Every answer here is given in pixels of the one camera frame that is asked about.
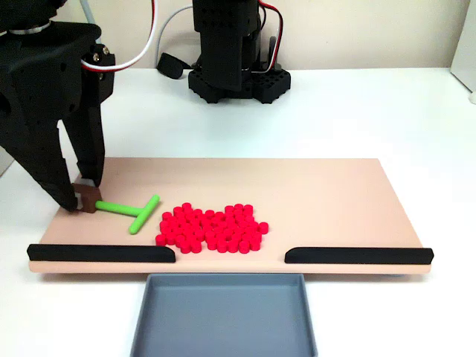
black edge guard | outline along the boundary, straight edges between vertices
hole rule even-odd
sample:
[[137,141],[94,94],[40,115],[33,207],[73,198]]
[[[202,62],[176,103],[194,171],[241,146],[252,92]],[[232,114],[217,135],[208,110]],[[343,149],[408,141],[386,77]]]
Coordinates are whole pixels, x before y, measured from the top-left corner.
[[167,247],[153,245],[30,244],[31,261],[175,263],[176,255]]
[[428,265],[431,248],[298,247],[286,252],[288,264],[402,264]]

pink board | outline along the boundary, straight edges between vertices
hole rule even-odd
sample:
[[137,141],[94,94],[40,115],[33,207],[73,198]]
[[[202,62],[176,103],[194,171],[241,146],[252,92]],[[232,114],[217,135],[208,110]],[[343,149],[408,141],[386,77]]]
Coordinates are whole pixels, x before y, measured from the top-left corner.
[[136,235],[133,218],[60,208],[42,244],[154,245],[161,214],[183,202],[223,210],[255,207],[269,223],[260,251],[176,253],[175,263],[30,261],[37,272],[302,272],[422,274],[431,265],[286,264],[294,247],[422,248],[384,170],[376,159],[107,158],[103,200],[136,207],[153,194],[161,203]]

brown block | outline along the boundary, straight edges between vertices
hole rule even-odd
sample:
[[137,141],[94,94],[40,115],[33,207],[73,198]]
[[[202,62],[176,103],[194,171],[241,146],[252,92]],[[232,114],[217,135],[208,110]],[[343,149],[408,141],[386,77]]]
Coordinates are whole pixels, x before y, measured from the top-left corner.
[[99,187],[91,187],[85,184],[73,184],[74,192],[81,195],[81,202],[83,203],[82,212],[94,213],[96,212],[96,201],[102,201]]

green t-shaped object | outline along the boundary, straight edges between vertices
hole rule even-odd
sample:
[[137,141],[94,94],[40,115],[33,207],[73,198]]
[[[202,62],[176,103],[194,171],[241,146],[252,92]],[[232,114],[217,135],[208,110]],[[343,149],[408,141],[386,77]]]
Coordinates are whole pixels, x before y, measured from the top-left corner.
[[129,227],[129,233],[136,234],[142,228],[144,223],[147,221],[149,216],[157,207],[161,198],[157,195],[152,196],[152,198],[147,202],[144,208],[130,207],[126,205],[118,205],[117,203],[110,203],[104,201],[96,201],[96,208],[98,210],[105,210],[107,212],[125,214],[127,216],[137,217],[134,219],[134,222]]

black pegboard base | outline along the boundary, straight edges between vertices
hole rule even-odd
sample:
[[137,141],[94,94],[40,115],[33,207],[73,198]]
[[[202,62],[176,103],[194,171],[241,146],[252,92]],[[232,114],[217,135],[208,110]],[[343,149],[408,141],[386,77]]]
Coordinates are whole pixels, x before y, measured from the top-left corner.
[[291,74],[287,71],[270,71],[265,74],[252,74],[245,78],[243,74],[242,90],[228,91],[214,88],[205,82],[199,69],[188,75],[188,87],[207,103],[218,103],[222,98],[255,98],[261,103],[273,103],[280,95],[291,88]]

